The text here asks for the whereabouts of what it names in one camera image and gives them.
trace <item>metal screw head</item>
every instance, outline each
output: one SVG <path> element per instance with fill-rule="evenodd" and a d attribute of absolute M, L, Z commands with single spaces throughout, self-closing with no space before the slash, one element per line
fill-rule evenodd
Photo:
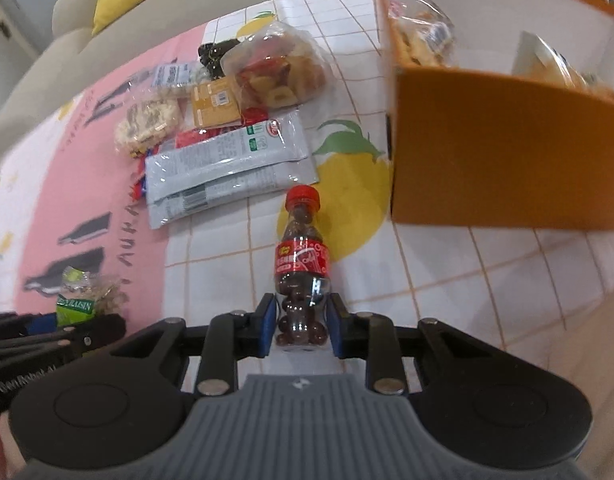
<path fill-rule="evenodd" d="M 373 383 L 373 389 L 383 395 L 401 395 L 405 391 L 405 385 L 400 379 L 384 377 Z"/>
<path fill-rule="evenodd" d="M 222 379 L 205 379 L 198 384 L 198 391 L 208 397 L 224 395 L 229 390 L 229 384 Z"/>

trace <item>plastic snack package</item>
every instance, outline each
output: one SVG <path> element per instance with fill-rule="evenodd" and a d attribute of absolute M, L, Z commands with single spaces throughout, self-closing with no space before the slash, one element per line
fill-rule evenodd
<path fill-rule="evenodd" d="M 512 74 L 580 90 L 614 101 L 614 90 L 596 75 L 580 74 L 542 38 L 522 32 Z"/>
<path fill-rule="evenodd" d="M 173 220 L 241 198 L 317 181 L 318 172 L 311 156 L 224 176 L 149 203 L 149 226 L 158 229 Z"/>
<path fill-rule="evenodd" d="M 223 77 L 194 86 L 191 101 L 196 127 L 210 128 L 240 121 L 240 108 L 231 90 L 231 80 Z"/>
<path fill-rule="evenodd" d="M 148 203 L 218 178 L 311 155 L 296 110 L 146 160 Z"/>
<path fill-rule="evenodd" d="M 239 45 L 240 42 L 235 38 L 232 40 L 220 41 L 219 43 L 203 43 L 198 47 L 198 59 L 206 69 L 212 80 L 225 77 L 220 60 L 229 50 Z"/>
<path fill-rule="evenodd" d="M 511 70 L 534 81 L 586 90 L 582 76 L 569 66 L 567 60 L 551 48 L 542 38 L 524 31 Z"/>
<path fill-rule="evenodd" d="M 116 125 L 114 136 L 119 152 L 140 156 L 180 128 L 183 118 L 178 101 L 154 96 L 155 92 L 133 96 L 125 118 Z"/>
<path fill-rule="evenodd" d="M 191 146 L 197 142 L 204 142 L 205 140 L 212 139 L 213 137 L 221 134 L 226 134 L 237 130 L 241 125 L 234 126 L 220 126 L 218 128 L 191 128 L 175 134 L 173 138 L 164 140 L 161 144 L 157 145 L 151 150 L 147 150 L 147 153 L 141 155 L 138 159 L 138 168 L 135 173 L 132 174 L 132 186 L 130 188 L 130 196 L 134 202 L 137 202 L 141 198 L 147 195 L 147 178 L 145 175 L 145 160 L 148 156 L 155 155 L 156 153 L 170 152 L 171 150 L 177 150 L 184 148 L 185 146 Z"/>
<path fill-rule="evenodd" d="M 199 61 L 158 65 L 151 80 L 151 90 L 161 99 L 184 98 L 197 84 L 211 80 L 209 71 Z"/>
<path fill-rule="evenodd" d="M 240 109 L 293 107 L 334 81 L 330 63 L 308 32 L 272 22 L 229 50 L 221 61 L 234 76 Z"/>
<path fill-rule="evenodd" d="M 455 43 L 452 20 L 431 0 L 391 0 L 389 17 L 396 20 L 411 60 L 421 66 L 449 66 Z"/>
<path fill-rule="evenodd" d="M 117 276 L 67 267 L 62 273 L 62 289 L 56 300 L 58 326 L 117 312 L 124 302 Z"/>

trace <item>gray snack package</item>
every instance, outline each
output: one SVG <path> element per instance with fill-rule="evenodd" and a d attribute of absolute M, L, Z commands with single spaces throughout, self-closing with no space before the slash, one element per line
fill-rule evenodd
<path fill-rule="evenodd" d="M 218 205 L 317 181 L 318 172 L 311 156 L 224 176 L 148 203 L 149 226 L 158 229 L 173 220 Z"/>
<path fill-rule="evenodd" d="M 296 110 L 145 161 L 148 203 L 243 171 L 310 155 Z"/>

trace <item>cracker package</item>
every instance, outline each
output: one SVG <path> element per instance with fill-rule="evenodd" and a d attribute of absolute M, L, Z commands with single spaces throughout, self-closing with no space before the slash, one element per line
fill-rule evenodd
<path fill-rule="evenodd" d="M 396 21 L 411 61 L 421 66 L 451 64 L 453 23 L 433 1 L 391 0 L 389 17 Z"/>
<path fill-rule="evenodd" d="M 182 114 L 176 99 L 157 99 L 153 92 L 136 93 L 125 117 L 116 125 L 116 148 L 141 156 L 178 131 Z"/>
<path fill-rule="evenodd" d="M 260 29 L 220 63 L 234 78 L 241 110 L 292 107 L 321 95 L 335 80 L 311 35 L 281 22 Z"/>
<path fill-rule="evenodd" d="M 194 87 L 191 99 L 197 128 L 240 121 L 240 109 L 232 92 L 231 79 L 223 77 Z"/>

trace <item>barcode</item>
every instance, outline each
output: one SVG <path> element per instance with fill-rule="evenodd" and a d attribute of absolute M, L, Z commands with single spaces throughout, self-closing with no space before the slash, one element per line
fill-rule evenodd
<path fill-rule="evenodd" d="M 443 22 L 434 23 L 424 40 L 434 54 L 442 54 L 445 43 L 452 38 L 451 29 Z"/>
<path fill-rule="evenodd" d="M 226 90 L 218 92 L 216 95 L 212 95 L 212 104 L 214 106 L 221 106 L 229 104 L 229 95 Z"/>
<path fill-rule="evenodd" d="M 185 212 L 189 212 L 197 207 L 207 205 L 207 192 L 204 188 L 204 184 L 200 186 L 191 187 L 182 192 L 183 196 L 183 208 Z"/>
<path fill-rule="evenodd" d="M 171 65 L 169 67 L 169 77 L 167 78 L 167 85 L 171 86 L 176 82 L 176 76 L 178 75 L 178 67 L 176 65 Z"/>
<path fill-rule="evenodd" d="M 162 84 L 162 78 L 164 76 L 165 76 L 165 67 L 161 65 L 158 67 L 158 72 L 156 73 L 156 77 L 153 81 L 153 85 L 160 86 Z"/>

